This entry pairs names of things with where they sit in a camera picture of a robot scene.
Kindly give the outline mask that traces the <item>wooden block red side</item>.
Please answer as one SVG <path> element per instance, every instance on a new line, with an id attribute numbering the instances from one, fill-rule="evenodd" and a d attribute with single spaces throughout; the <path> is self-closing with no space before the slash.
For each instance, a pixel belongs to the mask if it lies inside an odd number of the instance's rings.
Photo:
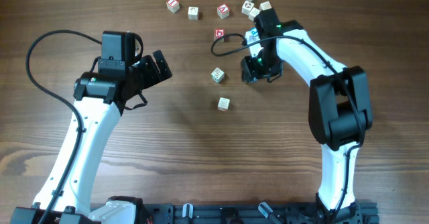
<path id="1" fill-rule="evenodd" d="M 230 100 L 224 97 L 219 99 L 219 103 L 217 105 L 218 110 L 220 111 L 228 111 Z"/>

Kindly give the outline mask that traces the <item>green Z wooden block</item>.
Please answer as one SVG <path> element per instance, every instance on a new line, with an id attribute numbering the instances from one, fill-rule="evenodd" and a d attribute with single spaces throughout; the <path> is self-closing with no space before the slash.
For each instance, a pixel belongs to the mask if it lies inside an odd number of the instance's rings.
<path id="1" fill-rule="evenodd" d="M 215 68 L 211 73 L 211 77 L 215 82 L 220 83 L 224 79 L 225 73 L 220 68 Z"/>

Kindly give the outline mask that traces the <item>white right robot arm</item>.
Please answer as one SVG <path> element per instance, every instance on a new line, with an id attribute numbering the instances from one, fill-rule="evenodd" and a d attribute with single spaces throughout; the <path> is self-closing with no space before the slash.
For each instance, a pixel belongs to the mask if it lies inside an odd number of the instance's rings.
<path id="1" fill-rule="evenodd" d="M 322 180 L 312 211 L 290 207 L 286 220 L 367 222 L 369 217 L 353 193 L 357 154 L 373 123 L 365 71 L 331 58 L 295 20 L 282 23 L 257 17 L 254 24 L 243 43 L 250 55 L 241 63 L 242 80 L 272 82 L 288 63 L 309 86 L 309 127 L 322 149 Z"/>

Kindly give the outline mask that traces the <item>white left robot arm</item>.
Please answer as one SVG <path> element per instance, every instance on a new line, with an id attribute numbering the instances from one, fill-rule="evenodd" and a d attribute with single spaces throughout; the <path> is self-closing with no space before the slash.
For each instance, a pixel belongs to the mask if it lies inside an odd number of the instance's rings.
<path id="1" fill-rule="evenodd" d="M 98 72 L 85 72 L 76 80 L 75 112 L 55 165 L 33 205 L 16 208 L 12 223 L 151 222 L 140 198 L 113 196 L 95 210 L 90 198 L 107 140 L 127 100 L 172 73 L 159 50 L 129 68 L 112 69 L 112 60 L 100 62 Z"/>

